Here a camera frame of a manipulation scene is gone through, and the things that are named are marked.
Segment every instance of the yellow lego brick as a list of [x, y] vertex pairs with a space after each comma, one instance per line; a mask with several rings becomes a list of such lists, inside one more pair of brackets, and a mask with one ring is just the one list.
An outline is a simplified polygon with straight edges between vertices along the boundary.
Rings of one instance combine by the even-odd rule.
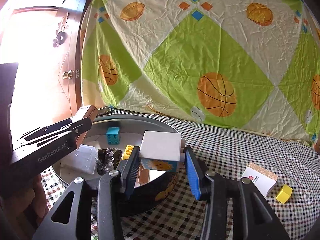
[[133, 150], [133, 147], [134, 146], [132, 146], [132, 145], [127, 145], [126, 146], [126, 148], [125, 148], [125, 150], [124, 150], [124, 152], [122, 154], [122, 159], [123, 160], [126, 160], [126, 159], [128, 159], [130, 157], [130, 154], [131, 154], [131, 152]]
[[276, 200], [284, 204], [291, 197], [291, 194], [292, 194], [292, 188], [284, 184], [282, 189], [279, 191], [278, 195], [276, 196]]

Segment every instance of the bed sheet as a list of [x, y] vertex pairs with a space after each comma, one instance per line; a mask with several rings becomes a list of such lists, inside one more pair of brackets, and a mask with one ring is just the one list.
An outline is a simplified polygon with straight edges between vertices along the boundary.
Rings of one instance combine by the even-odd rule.
[[317, 140], [319, 25], [301, 0], [93, 0], [84, 105]]
[[[239, 180], [249, 162], [272, 171], [278, 180], [266, 200], [276, 212], [291, 239], [303, 239], [320, 215], [320, 156], [310, 147], [242, 131], [212, 127], [158, 114], [139, 114], [115, 109], [113, 114], [138, 114], [165, 122], [182, 134], [186, 145], [204, 160], [210, 170]], [[47, 169], [42, 173], [48, 206], [64, 191], [58, 178]], [[172, 194], [154, 210], [122, 220], [125, 239], [199, 239], [205, 202], [191, 194], [186, 172], [179, 173]], [[283, 184], [293, 188], [286, 204], [276, 200]], [[97, 218], [92, 217], [91, 235], [97, 240]], [[232, 239], [232, 201], [228, 200], [227, 239]]]

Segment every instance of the clear plastic box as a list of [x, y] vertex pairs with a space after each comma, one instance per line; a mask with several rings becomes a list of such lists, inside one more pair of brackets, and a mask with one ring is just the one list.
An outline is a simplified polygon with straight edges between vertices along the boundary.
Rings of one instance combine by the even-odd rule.
[[93, 146], [81, 144], [61, 160], [61, 167], [68, 166], [75, 170], [93, 174], [96, 168], [96, 156], [98, 151]]

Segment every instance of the sun-printed box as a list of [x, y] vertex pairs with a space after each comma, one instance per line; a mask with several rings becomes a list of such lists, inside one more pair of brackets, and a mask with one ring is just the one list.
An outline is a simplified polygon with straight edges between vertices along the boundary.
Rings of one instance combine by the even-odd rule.
[[178, 172], [184, 162], [180, 133], [145, 131], [139, 158], [148, 170]]
[[241, 178], [249, 178], [260, 193], [266, 197], [276, 184], [278, 175], [250, 162]]
[[147, 170], [178, 172], [178, 162], [141, 158], [142, 166]]

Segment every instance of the basketball print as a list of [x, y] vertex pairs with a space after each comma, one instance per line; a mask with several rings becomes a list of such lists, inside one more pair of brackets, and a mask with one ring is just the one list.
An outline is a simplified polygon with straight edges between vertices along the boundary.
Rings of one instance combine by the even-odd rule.
[[190, 109], [191, 116], [198, 122], [203, 122], [205, 120], [205, 114], [200, 110], [199, 107], [193, 106]]
[[311, 85], [311, 96], [312, 103], [315, 109], [320, 109], [320, 76], [318, 74], [314, 75]]
[[272, 11], [260, 3], [251, 3], [247, 7], [247, 18], [258, 25], [268, 26], [273, 21]]
[[120, 18], [124, 21], [135, 21], [143, 14], [145, 5], [139, 2], [129, 3], [120, 13]]
[[236, 109], [237, 98], [232, 83], [219, 73], [207, 73], [198, 83], [198, 98], [211, 114], [227, 117]]
[[116, 65], [113, 63], [110, 56], [100, 55], [99, 68], [101, 71], [102, 78], [107, 86], [112, 86], [116, 84], [118, 80], [118, 73]]
[[308, 110], [306, 111], [306, 113], [304, 114], [304, 123], [305, 124], [308, 124], [311, 122], [312, 120], [312, 117], [313, 117], [313, 114], [311, 112], [311, 109], [308, 108]]

